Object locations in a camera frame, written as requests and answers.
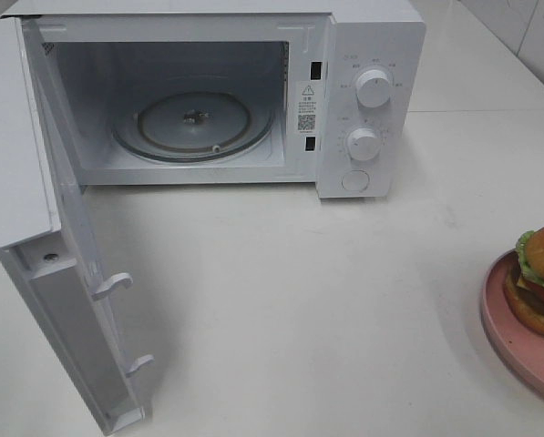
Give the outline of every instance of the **timer knob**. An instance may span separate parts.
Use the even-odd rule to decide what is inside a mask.
[[[371,128],[356,129],[346,139],[348,153],[355,161],[369,161],[381,150],[381,138]]]
[[[356,97],[364,107],[380,107],[391,97],[391,74],[383,68],[364,71],[354,84]]]

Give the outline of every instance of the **control panel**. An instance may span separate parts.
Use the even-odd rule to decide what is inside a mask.
[[[336,25],[317,178],[321,198],[388,192],[425,30],[423,23]]]

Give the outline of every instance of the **white microwave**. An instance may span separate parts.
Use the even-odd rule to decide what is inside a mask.
[[[84,187],[387,193],[425,25],[406,0],[21,0],[0,19],[0,260],[101,430],[144,417]]]

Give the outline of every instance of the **white table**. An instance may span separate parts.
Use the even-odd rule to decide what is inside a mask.
[[[457,0],[413,0],[427,22],[410,111],[544,109],[544,86]]]
[[[124,436],[544,435],[488,344],[490,263],[544,224],[544,111],[410,114],[387,200],[91,188],[153,417]],[[99,435],[0,269],[0,436]]]

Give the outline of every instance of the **warning triangle symbol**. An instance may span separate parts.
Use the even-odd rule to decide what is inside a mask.
[[[314,95],[314,90],[312,89],[311,86],[307,86],[304,91],[302,92],[302,95],[303,96],[313,96]]]

